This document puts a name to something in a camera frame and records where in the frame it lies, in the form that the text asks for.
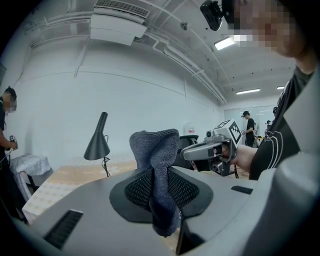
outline air conditioning unit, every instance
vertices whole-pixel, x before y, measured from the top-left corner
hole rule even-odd
[[[149,10],[117,1],[98,0],[90,19],[90,38],[131,46],[135,37],[141,38],[147,30],[142,25]]]

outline vent slot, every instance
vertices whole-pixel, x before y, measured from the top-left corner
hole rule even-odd
[[[146,19],[149,15],[149,10],[136,6],[134,4],[122,2],[122,1],[115,1],[115,0],[98,0],[94,5],[94,8],[107,8],[118,10],[126,13],[130,13],[133,15],[137,15]]]
[[[83,213],[76,210],[68,210],[65,215],[54,225],[44,239],[59,250],[65,245],[70,234],[81,219]]]

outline security camera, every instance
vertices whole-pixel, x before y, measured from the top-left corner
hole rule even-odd
[[[222,24],[223,13],[218,1],[207,0],[200,6],[200,11],[206,19],[210,29],[218,31]]]

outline wooden table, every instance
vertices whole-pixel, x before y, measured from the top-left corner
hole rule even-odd
[[[32,195],[22,208],[30,224],[46,209],[54,205],[71,191],[86,183],[107,177],[102,160],[88,161],[75,157],[55,171]],[[132,159],[114,159],[107,163],[110,175],[121,174],[137,168]]]

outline gray sock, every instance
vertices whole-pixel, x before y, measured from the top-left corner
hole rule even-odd
[[[153,195],[149,206],[153,214],[153,228],[163,237],[171,236],[179,221],[179,209],[169,194],[168,186],[168,167],[176,159],[178,146],[179,132],[176,129],[143,130],[130,137],[137,168],[154,168]]]

